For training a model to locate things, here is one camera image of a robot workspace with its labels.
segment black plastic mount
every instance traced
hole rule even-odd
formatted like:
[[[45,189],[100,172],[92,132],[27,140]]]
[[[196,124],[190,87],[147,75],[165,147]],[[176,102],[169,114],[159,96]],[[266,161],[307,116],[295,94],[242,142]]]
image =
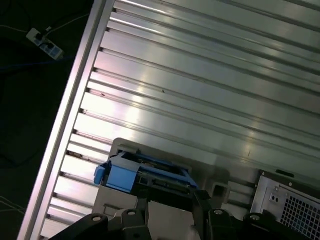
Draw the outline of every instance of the black plastic mount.
[[[215,200],[204,190],[193,192],[194,228],[201,240],[307,240],[302,234],[268,215],[249,213],[243,221],[216,208]],[[89,214],[61,231],[51,240],[151,240],[148,229],[148,193],[138,197],[135,208],[121,210],[108,221],[104,214]]]

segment electronic component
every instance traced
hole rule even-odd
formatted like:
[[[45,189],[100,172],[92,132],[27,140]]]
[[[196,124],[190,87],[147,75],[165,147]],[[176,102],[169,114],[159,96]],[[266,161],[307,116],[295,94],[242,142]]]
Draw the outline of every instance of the electronic component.
[[[50,41],[45,34],[39,32],[37,29],[32,28],[26,35],[26,38],[37,45],[42,51],[48,54],[54,60],[61,59],[64,51]]]

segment blue cable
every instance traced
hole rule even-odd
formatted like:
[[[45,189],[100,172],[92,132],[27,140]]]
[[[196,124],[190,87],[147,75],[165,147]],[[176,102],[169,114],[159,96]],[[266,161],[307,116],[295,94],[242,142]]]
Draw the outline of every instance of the blue cable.
[[[6,70],[6,69],[16,68],[16,67],[33,66],[33,65],[54,64],[54,63],[59,63],[59,62],[70,60],[70,59],[74,59],[74,58],[75,58],[74,56],[65,56],[64,58],[61,58],[59,60],[12,64],[12,65],[8,65],[8,66],[0,67],[0,70]]]

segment white cable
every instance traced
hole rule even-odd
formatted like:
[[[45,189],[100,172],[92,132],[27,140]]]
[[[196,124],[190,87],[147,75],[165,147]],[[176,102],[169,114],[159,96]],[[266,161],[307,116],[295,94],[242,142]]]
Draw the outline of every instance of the white cable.
[[[12,209],[14,209],[14,210],[16,210],[16,211],[18,211],[19,213],[21,213],[21,214],[25,214],[23,211],[21,211],[20,209],[18,209],[18,208],[16,208],[16,207],[14,207],[14,206],[12,206],[12,205],[10,205],[10,204],[8,204],[8,203],[6,203],[6,202],[4,202],[4,201],[0,201],[0,203],[2,203],[2,204],[4,204],[4,205],[7,205],[8,207],[10,207],[10,208],[12,208]]]
[[[4,213],[4,212],[10,212],[10,211],[17,211],[17,210],[25,210],[24,208],[20,208],[20,209],[16,209],[16,208],[10,208],[10,209],[4,209],[4,210],[0,210],[0,213]]]
[[[78,16],[77,18],[72,19],[71,21],[68,21],[67,23],[65,23],[65,24],[63,24],[63,25],[58,26],[58,27],[52,29],[52,30],[49,31],[45,36],[48,36],[48,35],[51,34],[52,32],[57,31],[57,30],[63,28],[64,26],[66,26],[66,25],[68,25],[68,24],[70,24],[70,23],[72,23],[72,22],[74,22],[74,21],[76,21],[76,20],[78,20],[78,19],[84,18],[85,16],[88,16],[88,15],[89,15],[89,13],[87,13],[87,14],[85,14],[85,15],[82,15],[82,16]]]
[[[7,25],[0,25],[0,28],[8,28],[8,29],[12,29],[12,30],[15,30],[15,31],[18,31],[18,32],[22,32],[22,33],[27,33],[28,32],[26,30],[18,29],[18,28],[12,27],[12,26],[7,26]]]
[[[9,199],[5,198],[4,196],[0,196],[0,199],[4,199],[4,200],[6,200],[7,202],[11,203],[12,205],[16,205],[18,208],[23,209],[22,206],[14,203],[13,201],[10,201]]]

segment silver metal surface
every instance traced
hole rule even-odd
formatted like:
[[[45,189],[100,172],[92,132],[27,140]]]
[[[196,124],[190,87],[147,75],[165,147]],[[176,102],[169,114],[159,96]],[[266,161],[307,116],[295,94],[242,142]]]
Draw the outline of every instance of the silver metal surface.
[[[313,0],[95,1],[19,239],[52,236],[92,208],[95,166],[116,138],[251,183],[255,171],[238,168],[319,186],[318,10]],[[231,197],[247,203],[250,189],[236,187]]]
[[[18,240],[38,239],[112,1],[95,0],[67,82]]]

